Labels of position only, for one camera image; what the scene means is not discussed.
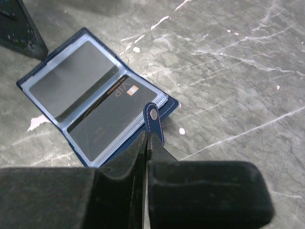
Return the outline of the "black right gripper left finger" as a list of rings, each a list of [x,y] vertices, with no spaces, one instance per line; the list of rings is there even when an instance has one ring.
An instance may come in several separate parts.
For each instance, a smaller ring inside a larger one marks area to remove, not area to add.
[[[144,227],[147,133],[100,168],[8,167],[0,171],[3,229]]]

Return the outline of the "black VIP credit card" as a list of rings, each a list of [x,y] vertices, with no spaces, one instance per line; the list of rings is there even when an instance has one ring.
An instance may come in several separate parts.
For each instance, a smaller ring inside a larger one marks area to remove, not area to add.
[[[155,89],[124,75],[80,115],[67,132],[92,162],[137,118],[143,107],[159,95]]]

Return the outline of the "blue leather card holder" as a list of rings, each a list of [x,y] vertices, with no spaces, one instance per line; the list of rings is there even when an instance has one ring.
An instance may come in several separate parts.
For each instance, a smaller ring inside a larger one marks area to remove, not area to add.
[[[62,122],[58,122],[30,93],[29,89],[49,71],[54,69],[59,63],[70,56],[85,42],[91,42],[105,56],[108,57],[118,68],[118,72],[93,93],[86,101],[84,101],[74,112],[72,112]],[[128,75],[144,86],[155,89],[160,93],[156,99],[148,102],[142,112],[129,124],[124,131],[108,146],[106,149],[92,162],[90,162],[83,152],[78,148],[67,132],[68,127],[82,115],[94,102],[96,102],[105,92],[107,92],[122,76]],[[27,75],[17,81],[17,86],[24,94],[37,106],[37,108],[58,128],[62,135],[68,141],[70,147],[75,152],[79,160],[86,167],[100,167],[108,160],[120,154],[128,148],[137,138],[141,131],[157,132],[159,139],[164,141],[162,121],[165,120],[177,107],[178,101],[147,81],[130,67],[128,67],[115,53],[113,53],[102,41],[94,36],[87,28],[82,28],[70,37],[65,43],[53,51],[44,62],[37,65]]]

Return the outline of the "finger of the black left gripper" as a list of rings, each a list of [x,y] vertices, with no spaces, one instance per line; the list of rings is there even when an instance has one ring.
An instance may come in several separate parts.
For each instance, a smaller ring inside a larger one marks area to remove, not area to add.
[[[21,0],[0,2],[0,45],[37,60],[48,55],[49,50]]]

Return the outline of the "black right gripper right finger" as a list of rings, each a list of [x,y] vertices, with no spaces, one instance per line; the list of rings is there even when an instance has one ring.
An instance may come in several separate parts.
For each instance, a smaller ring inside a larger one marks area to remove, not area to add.
[[[246,161],[178,161],[148,137],[153,229],[259,229],[274,217],[260,170]]]

